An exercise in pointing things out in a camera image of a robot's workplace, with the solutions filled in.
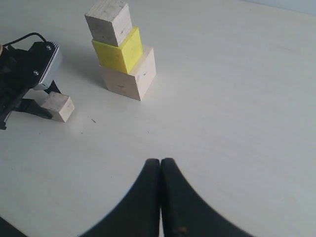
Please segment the stacked blocks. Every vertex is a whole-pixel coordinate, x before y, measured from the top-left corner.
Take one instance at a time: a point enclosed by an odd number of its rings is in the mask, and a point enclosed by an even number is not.
[[[156,76],[154,50],[142,45],[139,28],[132,26],[128,4],[98,0],[85,18],[108,90],[142,100]]]

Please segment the black cable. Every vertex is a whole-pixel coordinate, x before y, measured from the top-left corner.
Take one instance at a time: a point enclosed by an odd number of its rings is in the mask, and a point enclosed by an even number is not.
[[[26,38],[28,38],[30,36],[38,36],[38,37],[41,38],[42,41],[46,42],[46,39],[42,35],[40,35],[39,33],[33,32],[33,33],[29,33],[26,36],[23,36],[23,37],[21,37],[19,39],[16,39],[16,40],[14,40],[12,42],[6,43],[6,44],[3,45],[3,47],[7,47],[9,45],[12,45],[12,44],[15,44],[17,42],[20,42],[20,41],[22,41],[22,40],[24,40],[24,39],[26,39]]]

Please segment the yellow block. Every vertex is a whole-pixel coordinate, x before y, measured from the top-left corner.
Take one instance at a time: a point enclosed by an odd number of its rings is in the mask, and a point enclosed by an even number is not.
[[[143,54],[139,28],[136,26],[119,47],[95,40],[92,40],[92,44],[100,65],[122,73],[129,73]]]

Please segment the small wooden block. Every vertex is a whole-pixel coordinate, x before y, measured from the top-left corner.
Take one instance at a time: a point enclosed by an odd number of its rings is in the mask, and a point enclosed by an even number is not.
[[[53,115],[53,119],[59,122],[66,122],[75,109],[69,96],[53,91],[41,107],[47,109]]]
[[[95,41],[120,46],[132,30],[129,7],[120,0],[98,0],[85,14]]]
[[[119,47],[95,40],[92,40],[92,44],[100,65],[122,73],[129,73],[143,54],[139,28],[136,26]]]
[[[109,91],[142,100],[156,76],[154,49],[143,45],[144,54],[129,74],[100,65],[101,75]]]

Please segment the white table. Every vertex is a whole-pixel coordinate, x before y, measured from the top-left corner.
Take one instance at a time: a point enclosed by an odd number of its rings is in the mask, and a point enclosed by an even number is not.
[[[94,0],[1,2],[2,43],[36,31],[61,45],[56,83],[75,112],[65,124],[12,114],[0,132],[0,216],[30,237],[80,235],[147,158],[173,157],[251,234],[316,236],[316,18],[238,0],[128,2],[156,56],[142,102],[103,86],[84,19]]]

